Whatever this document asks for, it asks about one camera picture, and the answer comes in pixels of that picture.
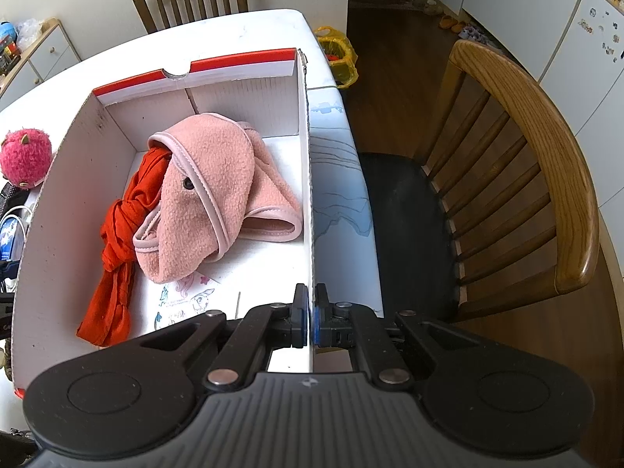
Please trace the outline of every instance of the table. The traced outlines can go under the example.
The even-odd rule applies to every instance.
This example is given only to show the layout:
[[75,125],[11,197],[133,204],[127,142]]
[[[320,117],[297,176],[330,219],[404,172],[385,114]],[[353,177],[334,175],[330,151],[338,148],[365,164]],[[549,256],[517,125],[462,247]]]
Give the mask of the table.
[[[178,56],[168,58],[173,44]],[[332,302],[366,304],[382,315],[372,217],[353,136],[325,56],[296,10],[207,19],[104,51],[7,107],[0,113],[0,132],[42,129],[50,135],[54,151],[95,87],[160,68],[188,71],[197,59],[286,47],[301,49],[308,61],[316,281],[327,285]],[[0,188],[4,182],[0,179]],[[21,402],[12,395],[11,383],[0,376],[0,429],[25,426]]]

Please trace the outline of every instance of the pink plush toy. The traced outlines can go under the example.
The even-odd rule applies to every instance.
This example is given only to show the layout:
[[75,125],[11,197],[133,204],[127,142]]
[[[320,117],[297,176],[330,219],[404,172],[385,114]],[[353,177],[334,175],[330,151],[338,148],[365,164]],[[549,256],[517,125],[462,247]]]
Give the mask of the pink plush toy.
[[35,128],[9,132],[1,146],[0,168],[12,184],[29,190],[46,177],[52,163],[48,134]]

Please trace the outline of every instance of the red scarf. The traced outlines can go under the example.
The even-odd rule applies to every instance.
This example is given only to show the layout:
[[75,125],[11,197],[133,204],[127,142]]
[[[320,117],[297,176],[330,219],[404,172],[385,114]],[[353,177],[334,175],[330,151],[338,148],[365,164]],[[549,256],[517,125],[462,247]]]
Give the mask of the red scarf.
[[108,209],[100,229],[104,240],[104,275],[97,286],[76,335],[97,346],[110,346],[130,333],[128,306],[134,281],[132,237],[160,201],[160,188],[171,151],[151,148],[132,176],[124,198]]

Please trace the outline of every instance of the white cardboard box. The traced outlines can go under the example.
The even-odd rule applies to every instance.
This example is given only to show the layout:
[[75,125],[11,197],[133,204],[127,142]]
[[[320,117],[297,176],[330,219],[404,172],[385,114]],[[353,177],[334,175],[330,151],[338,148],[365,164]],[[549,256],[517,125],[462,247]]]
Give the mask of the white cardboard box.
[[[288,243],[238,239],[200,271],[233,294],[228,318],[290,303],[313,291],[313,226],[305,56],[294,48],[199,60],[95,89],[59,146],[37,200],[19,272],[12,324],[16,389],[40,372],[97,348],[76,336],[102,275],[100,226],[124,193],[147,139],[196,113],[249,121],[303,207],[303,234]],[[131,337],[154,330],[162,285],[136,266]],[[311,351],[285,349],[272,370],[310,371]]]

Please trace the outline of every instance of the pink fleece hat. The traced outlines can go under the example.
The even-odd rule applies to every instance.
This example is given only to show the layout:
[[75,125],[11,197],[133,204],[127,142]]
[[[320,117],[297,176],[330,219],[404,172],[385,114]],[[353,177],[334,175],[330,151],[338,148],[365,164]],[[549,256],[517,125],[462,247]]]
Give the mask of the pink fleece hat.
[[149,139],[173,153],[160,204],[137,230],[136,259],[155,283],[219,260],[237,236],[290,241],[301,206],[260,135],[219,114],[195,115]]

